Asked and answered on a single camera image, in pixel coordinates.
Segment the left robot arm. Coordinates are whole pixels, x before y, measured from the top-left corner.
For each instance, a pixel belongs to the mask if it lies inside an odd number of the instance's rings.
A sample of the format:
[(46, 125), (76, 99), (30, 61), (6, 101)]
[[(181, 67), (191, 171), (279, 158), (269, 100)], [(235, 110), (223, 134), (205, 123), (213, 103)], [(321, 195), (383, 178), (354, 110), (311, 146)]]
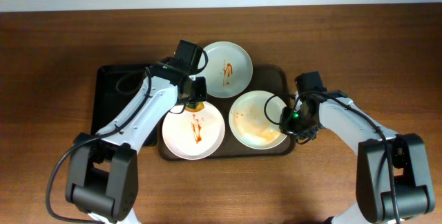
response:
[(201, 59), (208, 59), (201, 46), (180, 41), (172, 57), (138, 71), (142, 81), (137, 93), (113, 120), (93, 136), (79, 134), (66, 152), (66, 200), (89, 215), (89, 223), (137, 222), (137, 155), (175, 105), (206, 99)]

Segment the pink plate with sauce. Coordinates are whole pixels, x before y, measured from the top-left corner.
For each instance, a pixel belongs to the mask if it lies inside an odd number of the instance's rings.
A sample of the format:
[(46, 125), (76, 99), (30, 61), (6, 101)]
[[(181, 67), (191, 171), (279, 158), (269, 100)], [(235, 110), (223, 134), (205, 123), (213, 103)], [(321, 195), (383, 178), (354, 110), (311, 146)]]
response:
[(198, 112), (166, 114), (162, 138), (166, 147), (179, 158), (199, 160), (214, 153), (222, 144), (226, 131), (221, 112), (204, 102)]

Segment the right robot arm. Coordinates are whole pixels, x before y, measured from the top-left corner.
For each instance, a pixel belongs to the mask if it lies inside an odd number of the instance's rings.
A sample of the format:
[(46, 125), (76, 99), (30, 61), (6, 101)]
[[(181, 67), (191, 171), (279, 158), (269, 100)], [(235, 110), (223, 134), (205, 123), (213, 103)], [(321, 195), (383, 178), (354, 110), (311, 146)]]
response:
[(329, 129), (357, 155), (356, 203), (327, 223), (401, 223), (434, 211), (436, 197), (420, 136), (384, 127), (344, 92), (328, 91), (317, 71), (294, 82), (295, 104), (282, 110), (281, 132), (306, 144)]

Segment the white plate with sauce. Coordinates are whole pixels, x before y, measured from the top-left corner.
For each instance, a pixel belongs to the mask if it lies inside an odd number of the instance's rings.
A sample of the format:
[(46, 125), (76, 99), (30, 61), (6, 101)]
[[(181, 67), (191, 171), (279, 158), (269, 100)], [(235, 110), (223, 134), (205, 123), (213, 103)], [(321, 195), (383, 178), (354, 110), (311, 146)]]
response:
[(265, 102), (274, 96), (267, 91), (250, 91), (241, 95), (229, 111), (229, 126), (232, 134), (245, 146), (264, 150), (277, 147), (287, 135), (277, 124), (282, 110), (287, 106), (279, 97), (272, 98), (265, 108)]

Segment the green and orange sponge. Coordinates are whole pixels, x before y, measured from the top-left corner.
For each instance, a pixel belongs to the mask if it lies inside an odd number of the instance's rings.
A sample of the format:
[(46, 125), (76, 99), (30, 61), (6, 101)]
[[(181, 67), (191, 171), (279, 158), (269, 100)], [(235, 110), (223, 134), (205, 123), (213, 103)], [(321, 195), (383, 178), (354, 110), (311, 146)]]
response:
[(185, 106), (184, 110), (188, 112), (198, 112), (204, 108), (203, 102), (189, 103)]

